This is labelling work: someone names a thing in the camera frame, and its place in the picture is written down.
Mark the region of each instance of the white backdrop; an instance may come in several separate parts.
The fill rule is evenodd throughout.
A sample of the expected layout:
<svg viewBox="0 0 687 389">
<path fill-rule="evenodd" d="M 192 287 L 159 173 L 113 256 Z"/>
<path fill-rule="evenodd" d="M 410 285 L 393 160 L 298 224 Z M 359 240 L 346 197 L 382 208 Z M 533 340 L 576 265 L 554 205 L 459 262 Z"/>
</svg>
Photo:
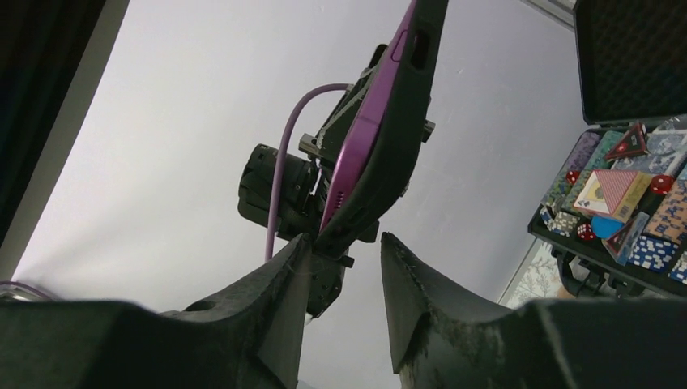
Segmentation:
<svg viewBox="0 0 687 389">
<path fill-rule="evenodd" d="M 15 279 L 171 310 L 259 266 L 265 230 L 236 211 L 250 152 L 278 144 L 303 93 L 355 81 L 407 4 L 132 1 Z M 305 110 L 293 152 L 338 99 Z M 585 127 L 573 33 L 515 0 L 454 0 L 428 119 L 437 129 L 382 230 L 497 300 Z M 354 245 L 341 297 L 306 327 L 301 377 L 316 387 L 399 387 L 378 252 Z"/>
</svg>

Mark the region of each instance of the dice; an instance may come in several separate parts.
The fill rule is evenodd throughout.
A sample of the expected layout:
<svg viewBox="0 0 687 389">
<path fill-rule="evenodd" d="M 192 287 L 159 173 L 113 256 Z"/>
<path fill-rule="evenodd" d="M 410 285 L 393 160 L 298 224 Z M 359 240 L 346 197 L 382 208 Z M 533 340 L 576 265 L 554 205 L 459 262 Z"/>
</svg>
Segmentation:
<svg viewBox="0 0 687 389">
<path fill-rule="evenodd" d="M 578 226 L 578 237 L 583 241 L 591 241 L 593 239 L 596 239 L 594 231 L 591 230 L 590 223 L 582 223 Z"/>
<path fill-rule="evenodd" d="M 568 180 L 569 183 L 574 184 L 575 182 L 578 181 L 579 178 L 579 172 L 576 172 L 574 170 L 570 170 L 566 175 L 565 179 Z"/>
<path fill-rule="evenodd" d="M 665 196 L 670 191 L 670 188 L 672 188 L 673 182 L 675 182 L 673 177 L 659 174 L 651 179 L 650 188 L 653 193 Z"/>
</svg>

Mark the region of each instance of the black foam lining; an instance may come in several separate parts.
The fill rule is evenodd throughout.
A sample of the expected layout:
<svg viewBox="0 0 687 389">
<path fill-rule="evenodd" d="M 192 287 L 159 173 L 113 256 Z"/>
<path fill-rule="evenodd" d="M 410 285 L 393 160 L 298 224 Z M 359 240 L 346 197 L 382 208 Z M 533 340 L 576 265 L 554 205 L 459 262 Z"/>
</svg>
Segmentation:
<svg viewBox="0 0 687 389">
<path fill-rule="evenodd" d="M 587 122 L 687 113 L 687 1 L 579 0 L 575 31 Z"/>
</svg>

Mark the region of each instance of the black case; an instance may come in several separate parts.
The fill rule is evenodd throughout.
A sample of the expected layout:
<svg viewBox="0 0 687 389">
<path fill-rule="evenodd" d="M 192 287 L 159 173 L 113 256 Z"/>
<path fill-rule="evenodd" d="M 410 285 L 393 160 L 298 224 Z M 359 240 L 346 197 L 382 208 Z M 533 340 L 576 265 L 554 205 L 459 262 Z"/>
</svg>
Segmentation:
<svg viewBox="0 0 687 389">
<path fill-rule="evenodd" d="M 626 131 L 631 122 L 653 130 L 668 118 L 687 113 L 687 2 L 679 0 L 579 0 L 574 9 L 582 112 L 597 132 Z M 650 215 L 662 196 L 649 190 L 639 209 Z M 687 296 L 687 285 L 668 278 L 687 247 L 683 242 L 663 272 L 621 266 L 599 239 L 550 232 L 539 209 L 529 233 L 553 245 L 561 280 L 573 295 L 593 296 L 608 282 L 618 297 L 645 289 L 666 296 Z M 570 270 L 575 257 L 590 270 L 576 280 Z"/>
</svg>

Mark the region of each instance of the blue round object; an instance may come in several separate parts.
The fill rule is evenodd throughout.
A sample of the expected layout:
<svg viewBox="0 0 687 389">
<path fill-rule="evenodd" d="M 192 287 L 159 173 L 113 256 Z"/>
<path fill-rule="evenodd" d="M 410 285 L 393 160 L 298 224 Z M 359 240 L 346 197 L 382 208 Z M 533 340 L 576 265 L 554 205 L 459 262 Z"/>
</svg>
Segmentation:
<svg viewBox="0 0 687 389">
<path fill-rule="evenodd" d="M 608 239 L 617 233 L 624 224 L 618 220 L 594 215 L 591 217 L 591 231 L 600 239 Z"/>
</svg>

